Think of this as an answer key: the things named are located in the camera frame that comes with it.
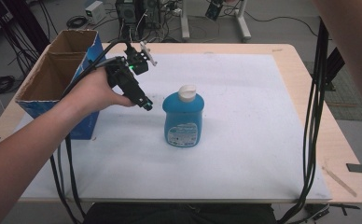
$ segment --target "concrete floor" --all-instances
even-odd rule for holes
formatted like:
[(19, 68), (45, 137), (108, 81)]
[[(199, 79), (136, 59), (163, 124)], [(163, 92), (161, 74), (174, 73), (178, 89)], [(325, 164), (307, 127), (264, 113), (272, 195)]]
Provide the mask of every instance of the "concrete floor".
[[(84, 7), (91, 1), (77, 0), (44, 0), (48, 12), (58, 31), (66, 29), (65, 23), (73, 16), (84, 15)], [(105, 8), (114, 8), (115, 0), (107, 0)], [(241, 43), (241, 34), (233, 18), (220, 18), (217, 22), (208, 21), (204, 17), (208, 3), (204, 0), (188, 0), (193, 7), (188, 8), (189, 28), (191, 31), (189, 42), (210, 42), (210, 43)], [(38, 5), (31, 6), (37, 19), (44, 30), (47, 31), (45, 17)], [(317, 34), (319, 18), (316, 10), (309, 0), (250, 0), (247, 3), (246, 11), (260, 20), (268, 20), (275, 17), (292, 17), (305, 21)], [(118, 21), (113, 20), (117, 13), (111, 13), (102, 26), (97, 30), (104, 42), (118, 36)], [(312, 62), (315, 54), (316, 37), (309, 28), (302, 22), (293, 19), (278, 19), (274, 21), (255, 21), (247, 14), (244, 14), (252, 38), (247, 44), (290, 44), (293, 45), (300, 58), (304, 62)], [(179, 18), (169, 21), (171, 37), (182, 41)], [(51, 29), (52, 40), (55, 36)], [(329, 50), (335, 44), (330, 42)], [(0, 33), (0, 76), (12, 75), (20, 77), (21, 71), (15, 63), (11, 63), (15, 58), (15, 53), (10, 50), (10, 46)], [(14, 92), (0, 95), (0, 116), (4, 107), (7, 106)], [(346, 139), (355, 151), (356, 156), (362, 163), (362, 121), (337, 120)], [(83, 204), (86, 210), (88, 203)], [(275, 215), (280, 218), (291, 204), (274, 204)], [(340, 208), (330, 207), (330, 213), (317, 223), (362, 223), (362, 204), (358, 204), (361, 210), (347, 210), (345, 216)], [(294, 219), (301, 219), (306, 214), (302, 211)], [(8, 214), (3, 223), (71, 223), (63, 206), (60, 203), (18, 203)]]

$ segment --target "blue box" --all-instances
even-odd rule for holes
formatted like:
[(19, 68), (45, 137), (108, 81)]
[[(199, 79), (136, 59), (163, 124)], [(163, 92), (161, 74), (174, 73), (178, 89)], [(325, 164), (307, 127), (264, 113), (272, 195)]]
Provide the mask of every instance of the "blue box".
[[(97, 31), (62, 31), (49, 45), (16, 96), (16, 103), (33, 119), (50, 110), (72, 79), (103, 51)], [(84, 118), (71, 131), (72, 139), (91, 139), (99, 112)]]

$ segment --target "wooden table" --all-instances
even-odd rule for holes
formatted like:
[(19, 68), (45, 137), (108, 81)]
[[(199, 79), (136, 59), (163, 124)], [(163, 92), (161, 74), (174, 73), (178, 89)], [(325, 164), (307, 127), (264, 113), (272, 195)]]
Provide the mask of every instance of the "wooden table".
[[(244, 44), (149, 44), (155, 53), (232, 53), (270, 54), (273, 56), (284, 83), (294, 103), (300, 122), (304, 125), (311, 78), (296, 50), (290, 45), (244, 45)], [(110, 53), (124, 50), (116, 46)], [(0, 118), (0, 137), (10, 136), (19, 124), (24, 111), (10, 102)], [(359, 164), (336, 120), (327, 106), (324, 107), (317, 144), (317, 160), (332, 200), (330, 203), (362, 203), (362, 174), (351, 173), (346, 163)]]

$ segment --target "human arm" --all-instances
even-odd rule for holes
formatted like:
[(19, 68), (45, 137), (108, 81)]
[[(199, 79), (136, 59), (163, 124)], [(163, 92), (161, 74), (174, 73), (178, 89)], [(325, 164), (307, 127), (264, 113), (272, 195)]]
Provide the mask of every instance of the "human arm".
[(362, 96), (362, 1), (312, 1)]
[(0, 222), (65, 136), (91, 112), (110, 105), (132, 102), (108, 87), (99, 68), (50, 111), (0, 143)]

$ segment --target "black pants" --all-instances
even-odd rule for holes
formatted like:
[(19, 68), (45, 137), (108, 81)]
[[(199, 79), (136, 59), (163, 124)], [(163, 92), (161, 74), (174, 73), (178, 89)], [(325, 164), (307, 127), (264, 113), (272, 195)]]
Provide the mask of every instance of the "black pants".
[(270, 204), (244, 203), (95, 203), (84, 224), (274, 224)]

